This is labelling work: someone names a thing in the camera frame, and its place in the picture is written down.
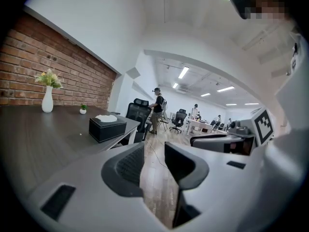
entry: black tissue box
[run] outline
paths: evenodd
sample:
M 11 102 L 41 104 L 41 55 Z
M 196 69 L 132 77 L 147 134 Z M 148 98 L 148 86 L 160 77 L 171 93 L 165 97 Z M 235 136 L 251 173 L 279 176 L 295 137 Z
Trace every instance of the black tissue box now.
M 89 133 L 99 143 L 123 135 L 126 131 L 126 122 L 118 119 L 115 122 L 102 122 L 98 118 L 89 120 Z

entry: wooden floor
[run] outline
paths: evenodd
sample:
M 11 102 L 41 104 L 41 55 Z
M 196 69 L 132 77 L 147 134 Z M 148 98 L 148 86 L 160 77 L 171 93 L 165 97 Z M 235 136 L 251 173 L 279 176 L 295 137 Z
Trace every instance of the wooden floor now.
M 172 228 L 178 185 L 168 168 L 160 164 L 162 163 L 166 166 L 164 161 L 164 143 L 168 141 L 190 145 L 190 138 L 192 136 L 193 134 L 187 136 L 184 131 L 179 134 L 175 130 L 164 131 L 163 125 L 161 125 L 157 136 L 149 133 L 146 138 L 148 142 L 145 141 L 145 164 L 141 173 L 140 187 L 144 191 L 144 201 L 148 208 L 168 228 Z

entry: person wearing black shirt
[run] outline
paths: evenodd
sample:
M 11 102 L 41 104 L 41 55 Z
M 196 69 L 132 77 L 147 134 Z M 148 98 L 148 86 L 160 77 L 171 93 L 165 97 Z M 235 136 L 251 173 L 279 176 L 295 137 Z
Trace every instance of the person wearing black shirt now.
M 156 101 L 154 104 L 149 105 L 149 107 L 153 108 L 153 114 L 151 116 L 151 122 L 153 124 L 153 130 L 150 131 L 150 133 L 155 134 L 157 133 L 157 129 L 158 129 L 158 121 L 159 118 L 162 116 L 162 108 L 161 108 L 161 104 L 164 100 L 164 98 L 161 95 L 161 90 L 156 87 L 154 89 L 155 95 L 157 95 Z

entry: white tissue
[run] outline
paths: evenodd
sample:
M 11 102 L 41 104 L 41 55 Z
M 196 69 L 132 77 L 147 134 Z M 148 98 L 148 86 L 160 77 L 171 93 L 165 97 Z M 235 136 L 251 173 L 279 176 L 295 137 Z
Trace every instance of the white tissue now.
M 98 115 L 96 116 L 102 122 L 115 122 L 117 118 L 114 115 Z

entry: dark wooden table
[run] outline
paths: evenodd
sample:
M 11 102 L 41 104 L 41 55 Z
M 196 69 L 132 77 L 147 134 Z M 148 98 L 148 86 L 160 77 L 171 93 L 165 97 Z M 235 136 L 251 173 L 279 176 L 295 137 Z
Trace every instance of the dark wooden table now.
M 99 144 L 88 133 L 89 119 L 109 114 L 93 106 L 85 115 L 77 106 L 56 106 L 51 113 L 39 106 L 0 107 L 0 156 L 16 191 L 28 196 L 55 172 L 110 149 L 140 124 L 113 114 L 126 121 L 126 132 Z

